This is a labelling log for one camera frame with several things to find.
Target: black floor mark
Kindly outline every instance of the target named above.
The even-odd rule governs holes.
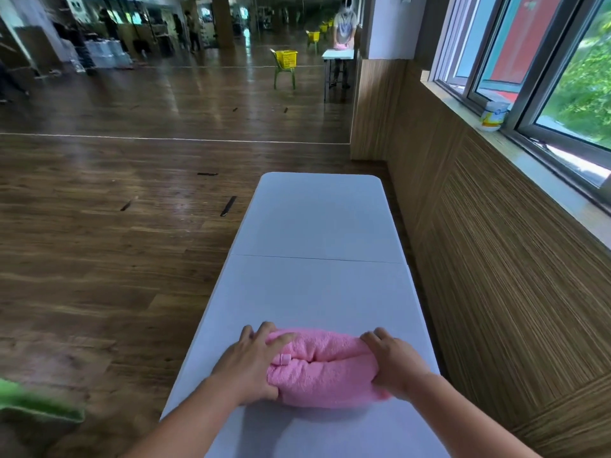
[[[223,211],[221,212],[221,216],[225,217],[225,215],[228,214],[229,209],[231,209],[231,206],[233,206],[233,203],[235,202],[235,199],[237,199],[237,196],[231,196],[231,199],[229,199],[229,202],[227,203],[227,205],[225,206],[225,208],[223,209]]]

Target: pink cloth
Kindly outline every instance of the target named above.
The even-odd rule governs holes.
[[[272,333],[267,342],[298,334],[268,368],[268,383],[279,400],[296,407],[348,408],[386,400],[391,395],[371,384],[378,362],[358,338],[329,331],[297,329]]]

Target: window sill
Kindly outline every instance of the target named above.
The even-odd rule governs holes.
[[[479,116],[456,99],[451,93],[435,82],[427,81],[423,74],[422,83],[448,108],[454,111],[471,128],[477,131],[492,147],[505,156],[566,212],[611,249],[611,217],[590,199],[556,176],[552,170],[537,158],[526,152],[522,146],[511,141],[500,132],[483,132],[479,129]]]

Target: white folding table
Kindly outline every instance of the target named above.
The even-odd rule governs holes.
[[[352,60],[355,58],[354,49],[328,49],[323,53],[323,61],[325,62],[325,95],[324,102],[327,102],[327,93],[329,91],[329,85],[331,84],[331,61],[335,60]]]
[[[162,417],[210,374],[244,325],[265,320],[355,336],[384,326],[439,372],[382,184],[373,176],[261,178]],[[448,455],[412,406],[392,399],[346,410],[241,407],[208,456]]]

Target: yellow basket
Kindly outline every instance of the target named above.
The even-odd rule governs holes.
[[[276,51],[276,57],[283,69],[292,69],[297,66],[297,52],[293,50]]]
[[[310,32],[310,31],[305,31],[307,33],[307,37],[310,39],[310,41],[318,41],[320,40],[320,32]]]

